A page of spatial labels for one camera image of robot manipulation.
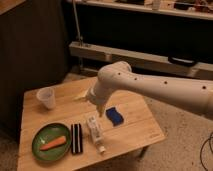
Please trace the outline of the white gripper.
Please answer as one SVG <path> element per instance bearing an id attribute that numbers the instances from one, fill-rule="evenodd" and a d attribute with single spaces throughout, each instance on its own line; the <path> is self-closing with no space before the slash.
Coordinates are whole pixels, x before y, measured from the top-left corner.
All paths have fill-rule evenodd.
<path id="1" fill-rule="evenodd" d="M 88 100 L 96 107 L 99 117 L 105 113 L 105 105 L 110 97 L 110 91 L 100 86 L 91 87 L 88 92 L 82 92 L 75 97 L 75 100 L 86 101 Z"/>

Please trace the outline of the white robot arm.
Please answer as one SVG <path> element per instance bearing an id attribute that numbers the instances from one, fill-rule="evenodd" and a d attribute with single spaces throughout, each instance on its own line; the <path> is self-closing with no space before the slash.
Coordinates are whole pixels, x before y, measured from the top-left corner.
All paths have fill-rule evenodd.
<path id="1" fill-rule="evenodd" d="M 213 81 L 140 75 L 133 73 L 125 61 L 103 66 L 95 84 L 75 99 L 89 101 L 102 116 L 118 90 L 138 93 L 213 121 Z"/>

